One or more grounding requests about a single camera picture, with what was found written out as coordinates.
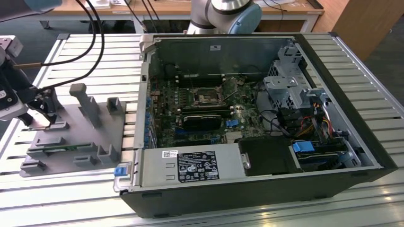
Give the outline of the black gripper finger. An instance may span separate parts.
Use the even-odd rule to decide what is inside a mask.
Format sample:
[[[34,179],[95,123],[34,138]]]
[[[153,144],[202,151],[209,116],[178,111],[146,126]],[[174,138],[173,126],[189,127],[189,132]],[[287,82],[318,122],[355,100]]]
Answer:
[[[34,117],[29,112],[19,115],[18,119],[25,123],[26,126],[31,126],[34,123]]]
[[[49,119],[50,124],[54,124],[57,122],[58,111],[61,109],[61,102],[54,88],[47,89],[41,93],[39,101],[43,115]]]

